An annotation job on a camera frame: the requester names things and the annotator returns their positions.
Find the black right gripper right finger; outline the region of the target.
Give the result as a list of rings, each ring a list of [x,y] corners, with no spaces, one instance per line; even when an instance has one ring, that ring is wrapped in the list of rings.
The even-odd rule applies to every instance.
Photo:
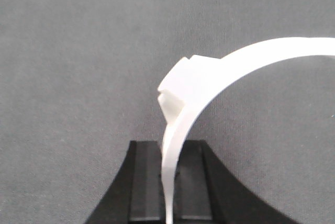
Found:
[[[294,223],[247,189],[203,140],[182,147],[173,210],[175,223]]]

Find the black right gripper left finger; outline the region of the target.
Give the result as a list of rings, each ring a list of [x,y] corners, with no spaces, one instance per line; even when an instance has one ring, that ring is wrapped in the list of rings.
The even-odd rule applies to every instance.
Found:
[[[161,151],[156,141],[130,141],[110,187],[86,223],[165,223]]]

